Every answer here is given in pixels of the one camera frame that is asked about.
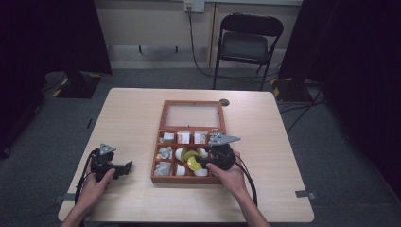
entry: wooden table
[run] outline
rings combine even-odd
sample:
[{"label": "wooden table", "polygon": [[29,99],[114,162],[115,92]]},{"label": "wooden table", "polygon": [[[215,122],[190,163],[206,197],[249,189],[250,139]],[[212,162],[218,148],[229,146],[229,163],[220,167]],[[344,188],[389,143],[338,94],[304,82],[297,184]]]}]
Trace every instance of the wooden table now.
[{"label": "wooden table", "polygon": [[[231,144],[241,152],[257,189],[258,205],[270,222],[310,222],[314,214],[286,131],[271,93],[114,88],[109,92],[68,193],[76,185],[88,154],[105,143],[117,148],[113,163],[133,161],[130,175],[113,181],[88,221],[244,222],[233,196],[221,185],[153,184],[150,171],[165,100],[216,101],[223,108]],[[59,219],[74,206],[64,201]]]}]

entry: person's right hand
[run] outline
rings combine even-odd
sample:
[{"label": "person's right hand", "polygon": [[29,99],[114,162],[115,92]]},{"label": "person's right hand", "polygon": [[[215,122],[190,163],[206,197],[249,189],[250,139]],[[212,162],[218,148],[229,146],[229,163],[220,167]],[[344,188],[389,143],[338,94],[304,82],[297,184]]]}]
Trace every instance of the person's right hand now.
[{"label": "person's right hand", "polygon": [[[234,150],[234,154],[238,157],[240,155],[236,150]],[[238,157],[236,157],[236,162],[242,165]],[[243,193],[248,194],[245,185],[244,172],[237,165],[233,165],[228,170],[222,170],[212,163],[208,163],[206,166],[221,179],[223,185],[236,199],[238,199],[238,197]]]}]

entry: chair backrest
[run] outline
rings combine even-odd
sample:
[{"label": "chair backrest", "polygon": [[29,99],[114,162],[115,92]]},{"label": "chair backrest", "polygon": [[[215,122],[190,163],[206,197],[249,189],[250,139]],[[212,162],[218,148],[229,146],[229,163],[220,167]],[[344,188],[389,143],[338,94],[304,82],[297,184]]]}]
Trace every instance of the chair backrest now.
[{"label": "chair backrest", "polygon": [[220,35],[223,30],[251,33],[261,36],[280,37],[283,24],[274,17],[236,12],[223,18]]}]

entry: gray carpet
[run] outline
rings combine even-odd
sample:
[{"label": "gray carpet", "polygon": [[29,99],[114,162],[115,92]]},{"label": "gray carpet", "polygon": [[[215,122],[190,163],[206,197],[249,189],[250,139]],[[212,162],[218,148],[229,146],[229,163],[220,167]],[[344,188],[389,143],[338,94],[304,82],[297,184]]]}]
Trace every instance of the gray carpet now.
[{"label": "gray carpet", "polygon": [[[253,69],[222,69],[221,73],[254,76]],[[48,74],[48,85],[61,76]],[[67,191],[110,89],[211,89],[212,82],[193,68],[116,69],[113,76],[105,76],[98,84],[92,99],[54,98],[51,95],[56,88],[45,92],[39,113],[13,143],[10,157],[0,160],[0,226],[60,225],[60,205],[53,199]],[[258,87],[257,83],[218,80],[218,89],[222,90]],[[269,84],[265,90],[271,90]],[[312,95],[317,91],[318,87],[310,87]],[[278,104],[281,110],[299,106]],[[287,129],[303,111],[282,114]],[[288,137],[306,189],[318,196],[311,201],[315,220],[272,226],[401,226],[398,200],[371,162],[346,140],[344,127],[329,105],[323,103],[308,110]]]}]

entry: chair seat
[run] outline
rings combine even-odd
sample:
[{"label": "chair seat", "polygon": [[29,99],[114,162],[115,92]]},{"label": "chair seat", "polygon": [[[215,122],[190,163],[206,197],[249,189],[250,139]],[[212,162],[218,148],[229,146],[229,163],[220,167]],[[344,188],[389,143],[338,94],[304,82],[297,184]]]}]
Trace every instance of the chair seat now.
[{"label": "chair seat", "polygon": [[266,61],[268,40],[263,36],[226,32],[223,36],[221,57]]}]

